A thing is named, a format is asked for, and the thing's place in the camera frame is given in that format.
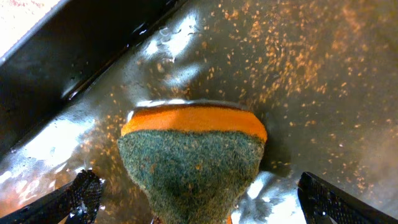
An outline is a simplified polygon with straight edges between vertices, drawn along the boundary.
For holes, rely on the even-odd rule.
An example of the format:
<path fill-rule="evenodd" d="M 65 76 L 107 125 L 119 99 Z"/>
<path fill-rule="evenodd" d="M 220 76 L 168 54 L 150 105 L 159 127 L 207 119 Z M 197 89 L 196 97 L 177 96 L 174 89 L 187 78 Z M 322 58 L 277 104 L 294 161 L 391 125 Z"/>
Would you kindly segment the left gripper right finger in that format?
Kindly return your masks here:
<path fill-rule="evenodd" d="M 347 194 L 311 172 L 302 173 L 297 194 L 307 223 L 397 224 L 397 219 Z"/>

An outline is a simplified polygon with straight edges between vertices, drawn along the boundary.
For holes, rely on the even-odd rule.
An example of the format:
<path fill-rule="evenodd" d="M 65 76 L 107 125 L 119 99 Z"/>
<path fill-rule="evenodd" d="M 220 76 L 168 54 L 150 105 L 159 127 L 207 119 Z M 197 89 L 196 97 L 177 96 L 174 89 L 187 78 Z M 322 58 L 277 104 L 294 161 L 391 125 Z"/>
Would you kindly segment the green orange sponge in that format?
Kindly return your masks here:
<path fill-rule="evenodd" d="M 256 178 L 266 141 L 252 112 L 161 106 L 134 113 L 118 148 L 161 223 L 224 223 Z"/>

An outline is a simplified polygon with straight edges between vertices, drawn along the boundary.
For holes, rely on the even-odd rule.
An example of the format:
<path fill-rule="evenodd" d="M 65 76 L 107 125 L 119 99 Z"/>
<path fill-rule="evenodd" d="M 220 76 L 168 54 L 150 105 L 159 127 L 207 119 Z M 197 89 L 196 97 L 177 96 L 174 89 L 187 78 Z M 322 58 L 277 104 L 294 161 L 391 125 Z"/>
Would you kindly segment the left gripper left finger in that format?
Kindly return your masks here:
<path fill-rule="evenodd" d="M 92 170 L 57 190 L 1 218 L 1 223 L 94 223 L 100 208 L 103 179 Z"/>

